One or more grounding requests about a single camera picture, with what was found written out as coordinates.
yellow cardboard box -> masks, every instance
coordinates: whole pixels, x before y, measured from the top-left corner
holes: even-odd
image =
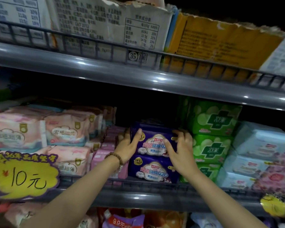
[[[256,27],[252,24],[240,25],[220,22],[204,17],[179,13],[171,43],[167,52],[188,57],[205,59],[230,65],[259,69],[270,54],[283,40],[281,31],[273,31],[269,27]],[[171,57],[166,56],[163,68],[168,71]],[[179,73],[184,59],[173,58],[170,72]],[[243,82],[248,72],[223,66],[211,66],[208,63],[186,61],[183,73],[224,80]]]

beaded bracelet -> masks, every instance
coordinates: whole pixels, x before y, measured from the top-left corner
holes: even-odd
[[[111,153],[108,153],[108,154],[105,156],[105,159],[106,159],[107,157],[109,157],[110,155],[113,155],[113,156],[115,156],[115,157],[118,158],[118,160],[119,160],[119,167],[118,167],[118,170],[120,170],[121,167],[123,166],[122,158],[121,158],[118,154],[116,154],[116,153],[114,153],[114,152],[111,152]]]

nutrition facts table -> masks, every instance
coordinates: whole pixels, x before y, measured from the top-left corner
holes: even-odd
[[[159,25],[134,19],[125,19],[125,45],[154,49]]]
[[[0,20],[41,27],[37,0],[0,0]],[[7,26],[0,26],[2,33],[9,33]],[[13,27],[15,34],[28,36],[23,28]],[[42,33],[31,30],[33,38],[42,39]]]

light blue sanitary pad package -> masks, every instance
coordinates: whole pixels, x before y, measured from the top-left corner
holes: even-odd
[[[229,152],[223,165],[227,172],[257,178],[272,164],[271,161],[239,155],[233,148]]]
[[[255,178],[227,172],[224,168],[221,168],[216,178],[216,184],[224,188],[248,190],[251,189],[255,180]]]
[[[239,155],[276,161],[285,153],[285,132],[275,127],[242,122],[232,146]]]

white cardboard box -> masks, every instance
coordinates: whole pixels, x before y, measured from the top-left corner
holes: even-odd
[[[45,0],[0,0],[0,20],[51,29],[51,20]],[[29,44],[26,29],[12,27],[19,43]],[[44,33],[30,30],[35,45],[46,45]],[[13,41],[8,26],[0,24],[0,39]]]
[[[163,51],[173,15],[172,6],[155,7],[149,4],[130,2],[120,3],[110,0],[46,0],[53,28],[65,33],[82,35],[104,41],[117,42],[135,47]],[[58,48],[63,51],[63,42],[56,37]],[[67,38],[68,52],[80,54],[79,40]],[[95,43],[82,42],[83,55],[95,57]],[[98,44],[98,58],[110,60],[111,46]],[[141,53],[138,50],[114,47],[113,60],[152,67],[155,54]],[[156,67],[159,67],[158,56]]]

